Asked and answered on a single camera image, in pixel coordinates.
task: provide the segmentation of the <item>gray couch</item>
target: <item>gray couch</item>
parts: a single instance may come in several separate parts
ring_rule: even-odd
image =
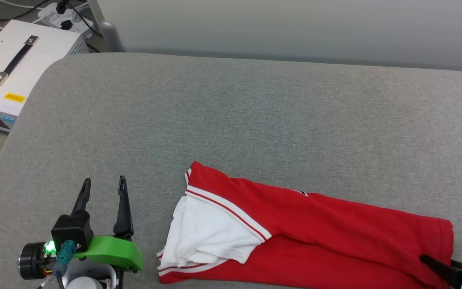
[[[20,250],[50,238],[86,177],[92,229],[111,234],[119,175],[144,257],[126,288],[270,287],[159,284],[155,253],[194,160],[233,177],[447,218],[462,261],[462,72],[103,53],[48,68],[8,137],[0,288],[38,286],[20,280]]]

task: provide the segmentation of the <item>white wall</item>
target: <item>white wall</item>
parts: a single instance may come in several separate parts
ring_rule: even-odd
[[[97,2],[125,51],[462,70],[462,0]]]

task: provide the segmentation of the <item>white stripe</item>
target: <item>white stripe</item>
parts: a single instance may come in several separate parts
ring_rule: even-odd
[[[187,190],[191,190],[192,192],[196,192],[200,195],[203,195],[209,199],[212,199],[214,201],[216,201],[217,203],[220,203],[224,206],[226,206],[227,208],[229,208],[229,210],[231,210],[232,212],[234,212],[235,214],[237,214],[238,216],[240,216],[244,221],[246,221],[249,225],[251,225],[253,228],[255,228],[256,230],[258,230],[258,232],[260,232],[261,234],[263,234],[263,236],[265,236],[266,239],[263,239],[263,237],[258,234],[258,232],[256,232],[255,230],[251,229],[251,227],[249,227],[247,224],[245,224],[242,220],[240,220],[240,218],[238,218],[235,214],[233,214],[232,212],[228,212],[228,214],[230,216],[232,216],[235,220],[239,221],[245,228],[249,229],[249,231],[253,234],[255,234],[255,236],[257,236],[260,241],[262,243],[264,243],[266,240],[268,240],[269,238],[272,237],[272,235],[265,229],[262,227],[262,225],[260,225],[257,221],[254,221],[253,218],[251,218],[246,212],[244,212],[242,209],[240,209],[237,205],[231,203],[230,201],[228,201],[227,199],[224,199],[223,197],[220,197],[220,196],[217,196],[216,194],[213,194],[211,192],[207,192],[205,190],[201,190],[199,188],[196,188],[196,187],[193,187],[192,185],[187,185]],[[192,194],[190,192],[185,192],[187,195],[190,195],[194,198],[197,198],[197,199],[200,199],[202,201],[205,201],[211,205],[217,205],[215,203],[213,203],[212,201],[209,201],[203,197],[200,197],[198,195],[195,195],[195,194]]]
[[[190,176],[192,174],[192,168],[188,169],[187,174]],[[185,181],[186,184],[188,185],[188,176],[185,174]]]
[[[169,269],[166,269],[166,270],[163,270],[163,271],[159,271],[158,272],[158,275],[159,276],[163,276],[165,274],[168,274],[170,272],[180,272],[180,273],[197,273],[197,272],[202,272],[202,271],[206,271],[206,270],[209,270],[211,268],[215,268],[217,267],[218,265],[221,265],[223,264],[225,261],[227,261],[226,258],[223,258],[223,259],[220,259],[218,260],[217,262],[215,263],[211,263],[211,264],[206,264],[206,265],[202,265],[202,266],[199,266],[199,267],[194,267],[194,268],[169,268]]]
[[[201,265],[201,264],[202,263],[196,263],[196,262],[192,262],[192,261],[187,261],[186,264],[181,268],[192,267],[192,266]],[[169,267],[174,267],[174,265],[167,265],[167,266],[164,266],[164,267],[162,267],[160,265],[156,269],[158,269],[158,271],[160,271],[160,270],[163,270],[163,269],[166,269],[166,268],[169,268]]]

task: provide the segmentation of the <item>red fabric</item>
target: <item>red fabric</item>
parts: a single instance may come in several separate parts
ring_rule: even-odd
[[[197,162],[189,189],[187,194],[214,203],[216,195],[238,206],[260,225],[247,224],[252,230],[262,227],[272,237],[244,265],[227,261],[196,273],[172,271],[160,276],[162,283],[207,279],[311,289],[449,288],[419,260],[427,254],[450,263],[453,231],[447,220],[231,179]],[[219,205],[246,220],[232,206]]]

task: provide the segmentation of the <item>cable connector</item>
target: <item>cable connector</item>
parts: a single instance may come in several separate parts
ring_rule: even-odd
[[[63,13],[65,13],[65,11],[67,10],[67,7],[66,7],[66,6],[67,6],[67,2],[68,2],[68,1],[69,1],[69,0],[64,0],[64,1],[59,2],[59,3],[57,4],[57,13],[58,13],[58,14],[63,14]]]
[[[64,276],[67,271],[67,266],[69,265],[70,260],[74,257],[76,253],[76,243],[72,240],[67,240],[62,244],[60,252],[57,254],[57,261],[53,267],[53,276]]]

